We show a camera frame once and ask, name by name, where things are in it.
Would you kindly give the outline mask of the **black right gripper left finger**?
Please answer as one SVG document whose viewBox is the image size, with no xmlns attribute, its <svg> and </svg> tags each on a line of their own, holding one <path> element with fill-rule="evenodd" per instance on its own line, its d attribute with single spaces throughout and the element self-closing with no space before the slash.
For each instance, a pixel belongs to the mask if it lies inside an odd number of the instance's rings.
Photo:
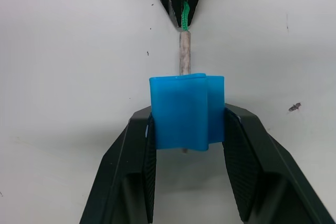
<svg viewBox="0 0 336 224">
<path fill-rule="evenodd" d="M 135 112 L 104 154 L 80 223 L 152 223 L 156 147 L 151 108 Z"/>
</svg>

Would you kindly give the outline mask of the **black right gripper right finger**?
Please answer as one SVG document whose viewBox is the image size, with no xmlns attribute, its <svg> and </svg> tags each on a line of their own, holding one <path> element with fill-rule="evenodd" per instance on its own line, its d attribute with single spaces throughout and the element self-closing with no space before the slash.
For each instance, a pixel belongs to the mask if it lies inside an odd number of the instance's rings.
<svg viewBox="0 0 336 224">
<path fill-rule="evenodd" d="M 334 223 L 291 154 L 246 109 L 226 104 L 225 164 L 243 223 Z"/>
</svg>

